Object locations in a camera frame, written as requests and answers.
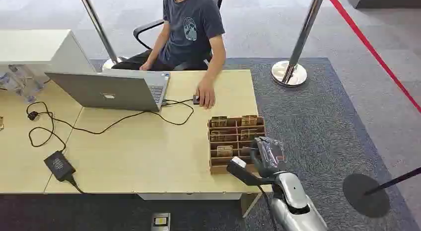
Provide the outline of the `person's left hand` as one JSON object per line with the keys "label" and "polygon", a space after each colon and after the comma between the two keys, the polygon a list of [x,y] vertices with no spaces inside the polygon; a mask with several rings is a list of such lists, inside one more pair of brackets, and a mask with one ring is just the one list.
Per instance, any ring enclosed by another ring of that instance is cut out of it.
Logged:
{"label": "person's left hand", "polygon": [[215,104],[214,80],[203,78],[197,85],[196,96],[199,97],[199,105],[210,109]]}

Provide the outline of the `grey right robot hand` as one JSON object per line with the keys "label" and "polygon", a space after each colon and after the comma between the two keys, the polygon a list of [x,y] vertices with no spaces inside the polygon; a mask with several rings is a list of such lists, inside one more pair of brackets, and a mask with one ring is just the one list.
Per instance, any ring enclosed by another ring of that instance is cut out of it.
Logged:
{"label": "grey right robot hand", "polygon": [[286,171],[284,151],[282,141],[262,136],[254,139],[250,156],[261,177],[268,178]]}

